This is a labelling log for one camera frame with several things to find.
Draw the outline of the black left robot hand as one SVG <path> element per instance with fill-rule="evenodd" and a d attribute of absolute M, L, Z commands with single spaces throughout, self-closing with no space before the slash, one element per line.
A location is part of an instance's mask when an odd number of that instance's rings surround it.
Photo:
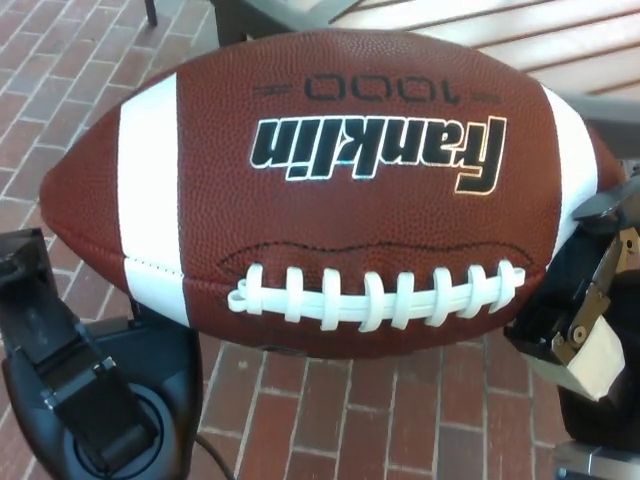
<path fill-rule="evenodd" d="M 143 306 L 85 324 L 60 298 L 38 228 L 1 237 L 2 372 L 55 479 L 184 479 L 203 404 L 197 333 Z"/>

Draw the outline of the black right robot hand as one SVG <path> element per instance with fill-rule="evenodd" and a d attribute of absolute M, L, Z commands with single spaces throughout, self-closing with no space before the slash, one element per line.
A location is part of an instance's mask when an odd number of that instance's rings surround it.
<path fill-rule="evenodd" d="M 639 241 L 639 175 L 578 207 L 579 227 L 504 335 L 555 384 L 579 442 L 639 450 L 639 272 L 618 265 Z"/>

